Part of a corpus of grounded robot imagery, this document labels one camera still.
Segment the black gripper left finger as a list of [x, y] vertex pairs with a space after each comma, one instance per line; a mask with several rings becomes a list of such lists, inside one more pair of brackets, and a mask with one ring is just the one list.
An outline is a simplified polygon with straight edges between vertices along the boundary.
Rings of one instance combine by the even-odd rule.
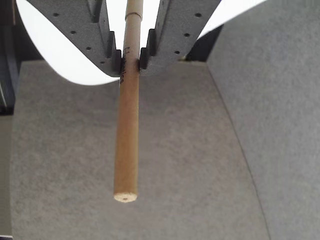
[[29, 0], [103, 73], [119, 77], [122, 52], [110, 30], [105, 0]]

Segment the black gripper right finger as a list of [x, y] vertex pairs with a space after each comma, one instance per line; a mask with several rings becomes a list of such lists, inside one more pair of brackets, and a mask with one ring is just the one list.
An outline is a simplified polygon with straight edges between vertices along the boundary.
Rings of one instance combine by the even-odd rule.
[[187, 55], [219, 0], [161, 0], [155, 28], [148, 32], [146, 47], [140, 51], [140, 75], [149, 77]]

